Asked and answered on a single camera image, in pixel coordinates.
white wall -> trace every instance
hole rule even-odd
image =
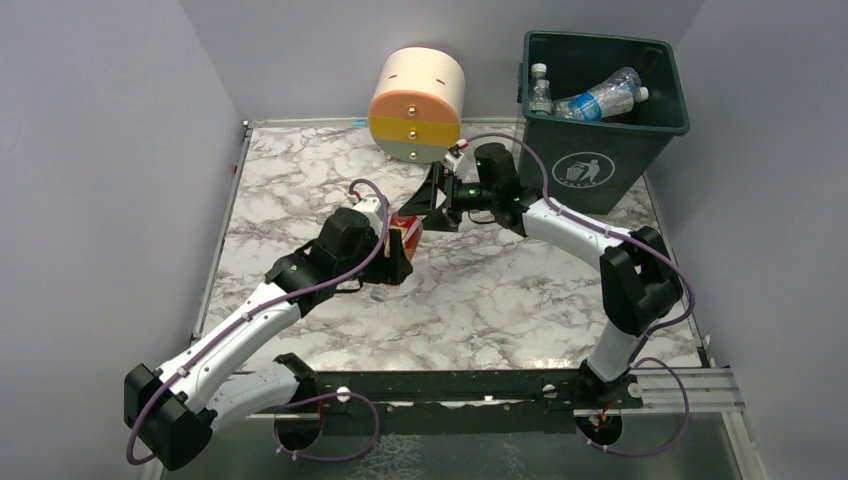
[[[845,478],[848,3],[708,0],[650,179],[769,478]]]
[[[0,1],[0,470],[130,478],[123,377],[185,348],[241,124],[176,0]]]
[[[251,120],[365,116],[391,52],[428,46],[466,76],[464,115],[516,115],[528,30],[676,44],[703,0],[181,0]]]

bottle label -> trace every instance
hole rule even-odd
[[[588,92],[575,98],[572,103],[580,109],[583,113],[583,118],[586,120],[597,122],[603,116],[598,101]]]
[[[531,112],[539,115],[550,115],[551,113],[553,113],[553,105],[548,102],[531,101],[527,105],[527,108],[529,108]]]

trash bin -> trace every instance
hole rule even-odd
[[[633,67],[650,98],[600,122],[564,120],[528,109],[530,65],[544,63],[554,100],[585,92],[622,67]],[[545,163],[549,193],[582,213],[608,213],[689,117],[671,46],[665,42],[567,32],[528,32],[519,65],[518,101],[524,141]],[[542,175],[522,152],[522,183],[540,188]]]

bolt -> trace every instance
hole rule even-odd
[[[341,386],[338,390],[336,390],[336,393],[350,393],[350,389],[345,386]],[[342,403],[346,403],[348,400],[350,400],[350,397],[347,395],[339,395],[336,398]]]
[[[642,398],[642,386],[638,383],[631,383],[627,386],[627,393],[633,398]]]
[[[542,393],[545,398],[556,398],[556,387],[549,383],[542,387]]]

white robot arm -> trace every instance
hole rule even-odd
[[[456,231],[466,211],[489,211],[502,227],[560,248],[601,273],[604,310],[610,319],[598,344],[581,364],[587,395],[603,397],[623,379],[651,324],[664,317],[683,294],[677,274],[647,246],[665,258],[659,232],[643,227],[631,232],[574,212],[521,185],[512,154],[500,143],[474,150],[479,182],[463,182],[472,162],[460,140],[400,209],[423,215],[424,228]]]
[[[463,212],[490,211],[502,227],[554,245],[598,270],[610,322],[581,364],[579,390],[572,393],[604,398],[623,381],[650,325],[682,296],[674,272],[621,240],[633,237],[667,256],[662,238],[648,227],[630,232],[572,211],[563,216],[565,207],[521,186],[512,155],[499,143],[475,150],[480,181],[463,183],[453,173],[467,163],[461,148],[452,147],[445,162],[431,166],[428,180],[399,213],[426,216],[425,229],[456,231]],[[440,192],[445,200],[437,205]],[[174,470],[197,456],[214,431],[295,396],[303,398],[298,392],[309,369],[291,354],[255,373],[231,375],[270,338],[330,299],[339,275],[399,284],[412,272],[400,232],[387,233],[388,207],[381,203],[369,196],[353,208],[338,209],[317,239],[277,260],[245,303],[202,340],[156,370],[140,364],[127,375],[124,413],[133,429],[127,451],[131,463],[147,460],[132,455],[136,437]],[[376,254],[386,242],[389,255]]]

